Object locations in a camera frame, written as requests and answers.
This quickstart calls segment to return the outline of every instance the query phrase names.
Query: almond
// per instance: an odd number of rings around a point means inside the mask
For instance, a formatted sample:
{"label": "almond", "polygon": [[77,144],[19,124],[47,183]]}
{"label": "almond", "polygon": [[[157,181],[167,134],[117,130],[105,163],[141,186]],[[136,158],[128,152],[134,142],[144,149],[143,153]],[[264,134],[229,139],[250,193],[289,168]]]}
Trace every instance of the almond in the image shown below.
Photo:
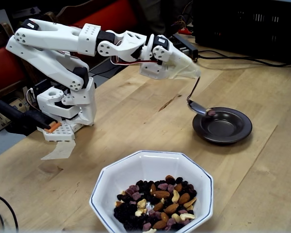
{"label": "almond", "polygon": [[164,222],[168,222],[168,220],[169,220],[169,217],[168,217],[168,215],[166,214],[166,213],[164,213],[164,212],[162,212],[161,213],[161,219],[164,221]]}
{"label": "almond", "polygon": [[178,208],[178,204],[172,204],[170,206],[168,206],[166,209],[164,209],[164,212],[167,213],[168,215],[172,215]]}
{"label": "almond", "polygon": [[182,196],[179,198],[178,203],[179,205],[183,205],[184,203],[187,203],[190,200],[190,194],[185,193],[182,194]]}
{"label": "almond", "polygon": [[158,221],[153,225],[154,229],[164,229],[165,227],[167,227],[167,223],[165,223],[163,220]]}
{"label": "almond", "polygon": [[175,186],[175,190],[177,190],[178,192],[180,192],[182,190],[182,184],[181,183],[178,183],[176,186]]}
{"label": "almond", "polygon": [[167,192],[167,191],[155,191],[154,192],[154,196],[156,197],[156,198],[159,198],[159,199],[162,199],[162,198],[164,198],[164,199],[166,199],[167,197],[169,197],[169,192]]}
{"label": "almond", "polygon": [[154,206],[153,210],[160,211],[163,208],[163,206],[164,206],[163,203],[159,202]]}
{"label": "almond", "polygon": [[153,196],[155,191],[156,191],[156,186],[155,186],[155,184],[152,184],[151,188],[150,188],[150,194]]}

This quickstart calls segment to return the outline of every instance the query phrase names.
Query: trail mix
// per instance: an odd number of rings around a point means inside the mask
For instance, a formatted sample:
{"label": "trail mix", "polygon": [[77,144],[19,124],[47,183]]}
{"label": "trail mix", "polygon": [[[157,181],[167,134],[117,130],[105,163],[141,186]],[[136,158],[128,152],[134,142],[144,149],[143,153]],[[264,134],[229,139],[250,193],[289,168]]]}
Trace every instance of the trail mix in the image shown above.
{"label": "trail mix", "polygon": [[117,195],[114,217],[126,231],[177,231],[195,219],[196,195],[194,186],[182,177],[175,180],[168,175],[161,181],[138,181]]}

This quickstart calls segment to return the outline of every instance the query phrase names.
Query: orange tip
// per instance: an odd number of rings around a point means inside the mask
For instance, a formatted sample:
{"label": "orange tip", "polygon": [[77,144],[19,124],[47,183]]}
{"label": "orange tip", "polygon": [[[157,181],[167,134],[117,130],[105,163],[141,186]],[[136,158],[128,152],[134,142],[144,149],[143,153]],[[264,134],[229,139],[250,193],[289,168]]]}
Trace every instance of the orange tip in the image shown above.
{"label": "orange tip", "polygon": [[52,132],[54,132],[58,127],[60,127],[62,124],[60,123],[60,122],[55,122],[55,121],[53,121],[52,123],[50,123],[49,124],[49,126],[50,126],[50,129],[48,130],[48,129],[44,129],[46,132],[48,132],[48,133],[52,133]]}

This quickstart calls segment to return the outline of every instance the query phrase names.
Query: black crate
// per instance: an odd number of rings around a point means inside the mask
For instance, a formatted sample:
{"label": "black crate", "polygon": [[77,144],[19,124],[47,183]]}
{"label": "black crate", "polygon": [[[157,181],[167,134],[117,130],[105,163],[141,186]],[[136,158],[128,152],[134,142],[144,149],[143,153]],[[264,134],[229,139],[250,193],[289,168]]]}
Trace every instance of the black crate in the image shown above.
{"label": "black crate", "polygon": [[291,62],[291,2],[194,0],[196,43]]}

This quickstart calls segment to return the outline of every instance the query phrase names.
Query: cashew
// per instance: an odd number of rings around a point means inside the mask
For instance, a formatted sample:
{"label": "cashew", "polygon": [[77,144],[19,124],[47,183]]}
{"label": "cashew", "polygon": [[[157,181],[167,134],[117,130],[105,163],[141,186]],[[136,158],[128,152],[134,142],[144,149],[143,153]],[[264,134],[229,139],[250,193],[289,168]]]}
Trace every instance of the cashew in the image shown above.
{"label": "cashew", "polygon": [[173,198],[171,198],[171,201],[172,201],[173,203],[178,202],[178,200],[179,200],[179,198],[180,198],[180,195],[179,195],[178,191],[174,189],[174,190],[173,190],[173,193],[174,193],[174,196],[173,196]]}
{"label": "cashew", "polygon": [[147,232],[142,232],[142,233],[154,233],[156,232],[156,229],[151,228],[150,230],[148,230]]}
{"label": "cashew", "polygon": [[190,205],[192,205],[197,199],[196,198],[193,198],[191,201],[185,203],[183,206],[185,208],[188,208]]}
{"label": "cashew", "polygon": [[174,213],[173,215],[171,215],[171,217],[176,221],[176,223],[180,223],[181,222],[180,216],[177,215],[176,213]]}
{"label": "cashew", "polygon": [[140,217],[143,213],[144,213],[144,210],[142,210],[142,209],[138,209],[138,210],[135,212],[135,216]]}
{"label": "cashew", "polygon": [[181,214],[180,215],[181,221],[185,221],[186,219],[195,219],[195,215],[191,214]]}
{"label": "cashew", "polygon": [[190,205],[188,208],[186,208],[186,210],[193,210],[194,207],[192,205]]}
{"label": "cashew", "polygon": [[139,209],[144,209],[146,207],[146,199],[142,199],[137,203]]}

